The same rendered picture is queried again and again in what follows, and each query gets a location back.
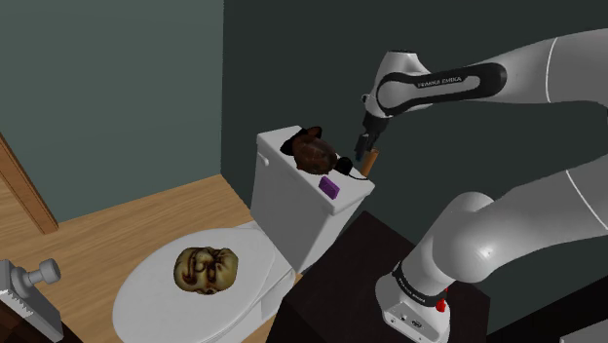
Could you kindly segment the brown turtle figure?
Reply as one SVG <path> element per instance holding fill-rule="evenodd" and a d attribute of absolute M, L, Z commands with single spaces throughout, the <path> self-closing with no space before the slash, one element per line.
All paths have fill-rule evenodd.
<path fill-rule="evenodd" d="M 323 129 L 319 126 L 300 129 L 281 146 L 280 151 L 291 156 L 298 170 L 315 175 L 339 172 L 356 180 L 366 177 L 351 175 L 353 162 L 348 157 L 337 157 L 335 149 L 322 140 Z"/>

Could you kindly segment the wooden door frame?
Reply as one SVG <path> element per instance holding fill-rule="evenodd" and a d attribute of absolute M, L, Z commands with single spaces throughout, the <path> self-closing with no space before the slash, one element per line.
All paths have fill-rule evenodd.
<path fill-rule="evenodd" d="M 43 235 L 52 234 L 58 230 L 57 220 L 1 133 L 0 177 Z"/>

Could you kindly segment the dark robot stand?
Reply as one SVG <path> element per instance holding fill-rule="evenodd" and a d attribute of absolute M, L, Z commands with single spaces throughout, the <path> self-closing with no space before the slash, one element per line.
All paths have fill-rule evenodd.
<path fill-rule="evenodd" d="M 384 322 L 375 296 L 413 248 L 362 212 L 284 297 L 266 343 L 415 343 Z"/>

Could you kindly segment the purple block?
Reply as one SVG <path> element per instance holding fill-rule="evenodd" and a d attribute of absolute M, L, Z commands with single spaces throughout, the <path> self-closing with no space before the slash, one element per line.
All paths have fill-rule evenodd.
<path fill-rule="evenodd" d="M 339 186 L 331 181 L 327 176 L 323 176 L 320 179 L 319 188 L 331 200 L 335 200 L 340 192 Z"/>

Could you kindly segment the orange cylinder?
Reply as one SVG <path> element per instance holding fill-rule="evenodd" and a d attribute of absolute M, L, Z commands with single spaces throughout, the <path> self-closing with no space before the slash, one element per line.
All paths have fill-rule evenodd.
<path fill-rule="evenodd" d="M 364 153 L 360 173 L 364 177 L 368 177 L 370 171 L 379 155 L 379 150 L 376 147 L 372 147 L 370 151 Z"/>

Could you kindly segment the white toilet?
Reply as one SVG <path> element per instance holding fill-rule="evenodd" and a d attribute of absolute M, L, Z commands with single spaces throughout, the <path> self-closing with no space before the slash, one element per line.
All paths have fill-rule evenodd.
<path fill-rule="evenodd" d="M 178 238 L 130 273 L 112 314 L 123 343 L 243 343 L 277 313 L 296 274 L 328 250 L 374 188 L 358 171 L 331 171 L 338 194 L 329 197 L 320 176 L 299 170 L 280 150 L 299 130 L 257 136 L 250 222 Z M 229 248 L 239 258 L 235 283 L 217 294 L 187 292 L 173 280 L 179 254 L 203 247 Z"/>

